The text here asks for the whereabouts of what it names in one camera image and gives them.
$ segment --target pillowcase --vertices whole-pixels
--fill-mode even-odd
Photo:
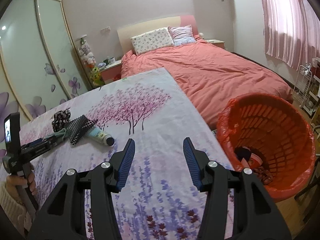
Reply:
[[[196,40],[192,34],[192,26],[188,25],[185,27],[168,27],[171,37],[175,46],[182,44],[193,43]]]
[[[161,28],[131,38],[136,55],[141,55],[154,49],[174,46],[168,28]]]

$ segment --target sliding wardrobe door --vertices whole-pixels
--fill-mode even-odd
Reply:
[[[52,69],[37,23],[35,0],[13,0],[0,20],[4,70],[33,118],[68,97]]]
[[[61,4],[57,0],[38,0],[44,40],[58,74],[71,97],[87,92],[80,73],[83,71],[71,44]]]

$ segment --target silver screw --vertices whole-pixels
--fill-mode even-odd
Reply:
[[[209,162],[208,162],[208,165],[209,165],[211,168],[215,168],[215,167],[218,166],[218,164],[217,164],[216,162],[214,162],[214,161],[209,161]]]
[[[104,168],[104,169],[106,169],[106,168],[109,168],[110,167],[110,163],[108,163],[108,162],[105,162],[105,163],[101,163],[101,167],[102,168]]]
[[[243,172],[244,172],[245,174],[248,174],[248,175],[252,174],[252,170],[249,169],[249,168],[244,168],[244,169],[243,169]]]
[[[67,175],[68,176],[71,176],[71,175],[73,175],[75,173],[76,173],[76,171],[74,169],[67,170]]]

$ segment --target black gripper frame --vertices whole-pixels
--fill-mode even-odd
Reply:
[[[120,240],[111,192],[106,183],[113,176],[113,165],[98,165],[91,171],[68,170],[40,209],[28,240],[87,240],[84,191],[91,190],[91,214],[96,240]]]
[[[219,163],[216,167],[207,164],[204,169],[201,172],[210,179],[202,190],[208,191],[208,196],[198,240],[224,239],[229,188],[234,189],[235,206],[229,240],[292,239],[276,204],[256,175],[227,170]]]

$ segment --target curtain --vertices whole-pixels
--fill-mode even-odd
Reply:
[[[320,57],[320,21],[307,0],[262,0],[265,53],[297,69]]]

